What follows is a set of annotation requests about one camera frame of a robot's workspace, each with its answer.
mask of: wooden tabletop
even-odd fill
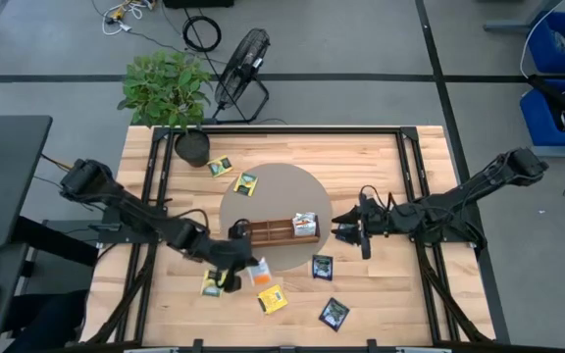
[[[418,132],[431,193],[447,191],[456,185],[456,179],[442,127],[418,126]],[[311,173],[331,197],[333,215],[348,212],[365,184],[375,186],[383,198],[392,192],[397,202],[406,201],[392,135],[214,134],[210,139],[211,158],[227,155],[234,170],[212,178],[207,168],[194,169],[174,156],[167,196],[173,198],[168,203],[170,215],[204,209],[213,237],[227,236],[227,230],[220,229],[219,208],[229,185],[240,172],[264,163],[289,163]],[[150,141],[151,131],[146,127],[129,129],[118,182],[137,196],[142,191]],[[159,162],[163,150],[161,146]],[[412,151],[407,153],[413,161]],[[157,172],[152,195],[158,187]],[[419,196],[419,185],[414,186]],[[455,300],[482,333],[493,337],[474,251],[465,243],[441,246]],[[97,265],[82,340],[97,332],[121,299],[129,252],[130,245],[119,245]],[[364,346],[369,338],[382,346],[431,344],[418,261],[405,236],[373,237],[370,260],[361,259],[359,247],[333,236],[320,254],[334,257],[333,281],[313,279],[309,263],[274,272],[270,284],[256,287],[242,272],[244,286],[239,292],[212,298],[199,294],[204,270],[210,266],[186,261],[161,245],[143,344],[190,346],[195,338],[204,339],[206,346]],[[289,304],[266,316],[256,294],[274,284],[282,287]],[[318,320],[331,297],[351,309],[339,332]],[[448,338],[437,296],[436,304],[442,337]],[[127,338],[133,333],[132,312],[135,310],[130,310]]]

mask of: blue storage bin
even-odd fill
[[[552,13],[534,30],[529,49],[542,73],[565,74],[565,52],[555,44],[551,30],[565,34],[565,13]]]
[[[565,92],[565,79],[549,79],[546,82]],[[531,140],[536,146],[565,146],[565,132],[555,126],[544,96],[533,89],[520,101]]]

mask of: concrete floor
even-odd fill
[[[537,2],[425,0],[443,73],[518,75],[525,36],[487,33],[482,24],[526,15]],[[103,10],[118,1],[96,3]],[[129,18],[128,23],[137,32],[182,49],[181,38],[159,10],[146,12],[140,21]],[[433,74],[413,0],[236,0],[233,8],[203,11],[224,34],[212,58],[227,60],[253,27],[268,31],[272,46],[264,74]],[[183,12],[167,12],[180,28]],[[46,154],[70,162],[94,158],[116,170],[129,116],[115,109],[121,85],[100,82],[93,75],[121,75],[132,56],[157,49],[140,37],[103,35],[101,17],[90,1],[9,0],[0,14],[0,76],[87,77],[82,78],[85,82],[0,83],[0,115],[51,115]],[[528,54],[525,68],[531,73],[533,67]],[[432,81],[349,77],[352,80],[267,81],[271,99],[259,119],[311,125],[445,125]],[[519,107],[527,85],[449,83],[447,88],[470,173],[498,153],[531,145]],[[254,109],[259,94],[251,87],[240,108]],[[224,117],[236,118],[236,111]],[[542,182],[501,190],[480,202],[480,209],[512,343],[565,347],[565,159],[546,162],[551,168]],[[62,175],[43,162],[36,174],[54,180]],[[64,201],[54,186],[38,180],[32,183],[23,214],[55,221],[100,217]],[[76,289],[66,283],[58,286]]]

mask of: fan stand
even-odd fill
[[[218,121],[217,118],[216,118],[217,115],[220,113],[220,111],[225,110],[224,106],[220,104],[217,107],[215,114],[213,114],[213,117],[211,119],[205,119],[203,125],[221,125],[221,124],[239,124],[239,123],[250,124],[250,123],[254,122],[256,120],[256,118],[258,118],[259,114],[261,113],[261,110],[265,106],[265,103],[267,103],[267,101],[270,100],[270,91],[267,90],[267,88],[265,87],[263,82],[261,82],[261,80],[258,79],[256,76],[254,78],[252,78],[252,80],[256,81],[256,83],[258,83],[259,87],[261,87],[261,89],[265,93],[265,97],[263,97],[263,101],[261,101],[261,104],[256,109],[256,112],[254,112],[254,114],[252,115],[252,118],[250,118],[248,120],[241,119],[241,120],[231,120],[231,121]]]

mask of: potted plant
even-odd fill
[[[135,57],[124,80],[126,99],[117,109],[134,109],[134,124],[180,126],[176,153],[191,166],[202,167],[209,160],[210,141],[199,128],[188,126],[200,127],[204,120],[204,102],[211,102],[200,92],[200,85],[210,86],[209,80],[200,63],[182,53],[166,55],[159,51],[149,57]]]

